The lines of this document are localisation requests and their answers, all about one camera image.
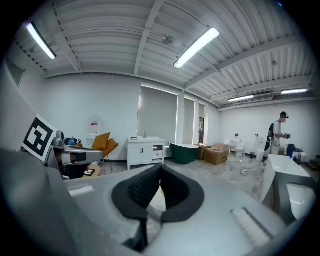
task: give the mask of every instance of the orange chair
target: orange chair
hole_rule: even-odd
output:
[[[109,160],[108,155],[115,150],[118,147],[118,143],[115,142],[115,140],[113,138],[109,139],[110,137],[110,132],[99,135],[97,137],[95,137],[93,145],[92,145],[92,149],[93,150],[100,150],[103,153],[103,158],[107,157],[110,167],[111,167],[111,173],[112,173],[112,166]]]

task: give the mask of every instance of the person wearing headset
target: person wearing headset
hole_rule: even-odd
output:
[[[272,140],[272,146],[271,146],[271,154],[278,155],[279,154],[279,148],[280,148],[280,138],[288,139],[288,135],[283,135],[281,133],[281,124],[286,123],[289,116],[287,116],[286,112],[281,112],[279,121],[276,121],[274,123],[273,128],[273,140]]]

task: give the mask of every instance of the chair leg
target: chair leg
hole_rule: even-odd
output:
[[[106,156],[108,158],[108,161],[109,161],[109,165],[110,165],[110,168],[111,168],[111,173],[112,174],[112,166],[111,166],[111,163],[110,163],[110,160],[109,160],[109,156]]]

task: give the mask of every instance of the corrugated metal ceiling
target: corrugated metal ceiling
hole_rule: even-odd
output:
[[[283,8],[267,0],[157,0],[163,3],[148,30],[138,72],[134,75],[142,35],[155,2],[59,0],[48,5],[50,11],[56,9],[55,20],[48,20],[48,10],[40,9],[30,20],[56,53],[54,60],[47,57],[24,27],[16,34],[15,41],[48,77],[81,72],[127,74],[187,88],[206,100],[211,97],[219,106],[228,105],[227,99],[233,98],[239,89],[242,90],[239,95],[280,91],[297,87],[296,82],[285,82],[286,78],[294,77],[299,77],[299,81],[304,77],[305,82],[298,85],[305,87],[312,74],[313,85],[318,81],[319,66],[316,67],[313,52],[303,39],[295,40],[302,34],[299,28]],[[47,26],[50,22],[60,22],[64,31],[60,28],[50,31]],[[219,37],[181,69],[175,68],[177,57],[207,26],[216,28]],[[64,48],[56,42],[58,33],[69,38],[67,45],[75,50],[80,70],[73,68]],[[165,36],[172,36],[174,43],[164,44]],[[292,39],[292,43],[277,45],[284,38]],[[275,42],[275,47],[260,53],[270,42]],[[250,51],[256,53],[241,58]],[[208,72],[211,75],[198,79]],[[272,87],[272,81],[277,81],[276,86]],[[264,83],[266,88],[250,89],[260,84],[263,87]]]

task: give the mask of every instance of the cabinet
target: cabinet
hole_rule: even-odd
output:
[[[165,142],[159,137],[128,137],[128,171],[132,165],[164,164]]]

